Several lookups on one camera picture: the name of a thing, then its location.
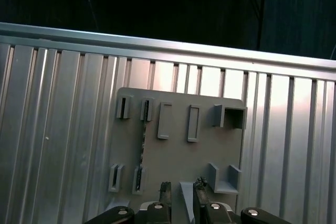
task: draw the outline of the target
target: rectangular slot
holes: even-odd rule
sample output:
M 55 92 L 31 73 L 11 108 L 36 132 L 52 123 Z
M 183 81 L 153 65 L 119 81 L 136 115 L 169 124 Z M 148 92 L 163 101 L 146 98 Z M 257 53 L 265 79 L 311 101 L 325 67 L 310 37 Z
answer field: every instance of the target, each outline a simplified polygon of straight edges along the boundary
M 157 137 L 159 139 L 168 139 L 172 122 L 172 104 L 170 102 L 161 102 L 159 128 Z
M 141 121 L 150 122 L 152 120 L 152 113 L 153 113 L 153 105 L 154 99 L 153 98 L 145 98 L 141 104 Z
M 146 183 L 146 168 L 138 166 L 134 170 L 132 193 L 142 195 Z
M 245 110 L 225 108 L 225 116 L 228 117 L 234 129 L 245 129 Z
M 130 118 L 130 103 L 131 96 L 124 95 L 118 98 L 117 118 L 127 119 Z
M 124 165 L 114 164 L 110 168 L 109 191 L 119 192 Z
M 190 105 L 189 124 L 188 124 L 188 142 L 198 142 L 198 132 L 200 131 L 200 106 Z

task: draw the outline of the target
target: cable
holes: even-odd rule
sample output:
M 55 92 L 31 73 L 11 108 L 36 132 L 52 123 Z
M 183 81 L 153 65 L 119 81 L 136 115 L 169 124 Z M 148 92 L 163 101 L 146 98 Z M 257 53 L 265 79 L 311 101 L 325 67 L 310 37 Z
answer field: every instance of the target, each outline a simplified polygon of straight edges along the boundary
M 335 43 L 334 49 L 331 52 L 331 56 L 330 56 L 329 60 L 332 60 L 332 57 L 334 56 L 335 49 L 336 49 L 336 43 Z

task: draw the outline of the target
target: screw head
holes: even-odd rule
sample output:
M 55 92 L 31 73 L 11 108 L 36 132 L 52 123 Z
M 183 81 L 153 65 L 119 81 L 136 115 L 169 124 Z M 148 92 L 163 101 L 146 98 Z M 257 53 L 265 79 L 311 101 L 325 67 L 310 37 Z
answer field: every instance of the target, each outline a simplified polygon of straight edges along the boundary
M 118 212 L 119 215 L 125 215 L 127 214 L 127 211 L 125 209 L 121 209 L 119 212 Z
M 250 209 L 247 211 L 252 216 L 257 216 L 259 213 L 256 210 Z
M 219 209 L 219 208 L 220 208 L 220 205 L 219 205 L 219 204 L 216 204 L 216 203 L 213 203 L 213 204 L 211 204 L 211 207 L 212 207 L 213 209 Z
M 163 206 L 160 205 L 160 204 L 157 204 L 157 205 L 154 206 L 154 208 L 156 208 L 156 209 L 161 209 L 161 208 L 163 208 Z

